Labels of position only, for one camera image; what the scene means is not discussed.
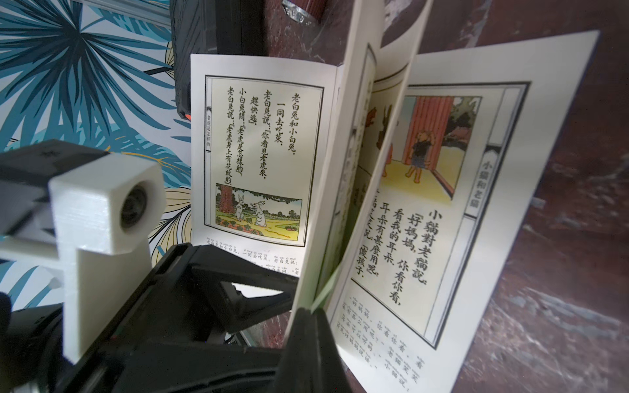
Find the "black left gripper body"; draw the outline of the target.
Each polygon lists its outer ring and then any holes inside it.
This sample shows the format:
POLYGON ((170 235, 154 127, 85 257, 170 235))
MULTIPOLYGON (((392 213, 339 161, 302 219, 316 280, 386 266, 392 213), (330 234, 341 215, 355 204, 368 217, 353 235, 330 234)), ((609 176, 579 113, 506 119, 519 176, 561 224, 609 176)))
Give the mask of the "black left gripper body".
POLYGON ((62 306, 13 310, 1 295, 3 392, 264 392, 281 355, 225 342, 125 343, 117 336, 74 365, 62 355, 62 306))

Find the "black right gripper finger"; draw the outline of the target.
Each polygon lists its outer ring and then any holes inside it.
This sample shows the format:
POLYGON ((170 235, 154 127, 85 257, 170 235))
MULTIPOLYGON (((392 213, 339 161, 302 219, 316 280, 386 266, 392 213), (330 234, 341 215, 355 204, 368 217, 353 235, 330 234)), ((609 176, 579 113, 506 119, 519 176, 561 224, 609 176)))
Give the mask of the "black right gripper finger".
POLYGON ((275 391, 351 390, 326 314, 299 309, 275 374, 275 391))

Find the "green sticky note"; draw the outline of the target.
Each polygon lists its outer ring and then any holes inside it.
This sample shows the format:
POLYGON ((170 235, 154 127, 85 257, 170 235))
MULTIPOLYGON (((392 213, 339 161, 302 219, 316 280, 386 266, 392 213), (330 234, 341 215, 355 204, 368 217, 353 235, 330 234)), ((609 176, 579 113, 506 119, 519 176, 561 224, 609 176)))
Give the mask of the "green sticky note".
POLYGON ((337 268, 335 268, 335 270, 329 277, 328 281, 325 283, 325 285, 323 286, 319 294, 316 296, 311 306, 311 312, 315 312, 317 309, 324 308, 331 293, 334 291, 340 270, 341 270, 340 265, 337 268))

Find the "Chinese picture book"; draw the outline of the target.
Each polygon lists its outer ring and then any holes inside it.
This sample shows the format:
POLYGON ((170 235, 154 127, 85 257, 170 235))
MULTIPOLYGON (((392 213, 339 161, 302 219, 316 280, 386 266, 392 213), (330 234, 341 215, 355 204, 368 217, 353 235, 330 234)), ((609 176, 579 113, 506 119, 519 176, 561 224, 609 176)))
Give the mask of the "Chinese picture book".
POLYGON ((357 1, 342 65, 193 54, 193 240, 298 278, 368 392, 449 392, 596 30, 422 54, 429 1, 357 1))

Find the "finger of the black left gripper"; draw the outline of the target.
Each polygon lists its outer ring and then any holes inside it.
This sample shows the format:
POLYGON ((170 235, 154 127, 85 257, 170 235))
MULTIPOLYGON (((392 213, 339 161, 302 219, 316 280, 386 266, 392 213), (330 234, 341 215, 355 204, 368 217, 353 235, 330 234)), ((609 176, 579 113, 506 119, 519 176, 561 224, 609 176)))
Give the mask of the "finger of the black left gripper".
POLYGON ((225 332, 237 333, 290 311, 298 278, 267 270, 212 245, 171 247, 152 270, 156 274, 183 269, 193 292, 214 312, 225 332))

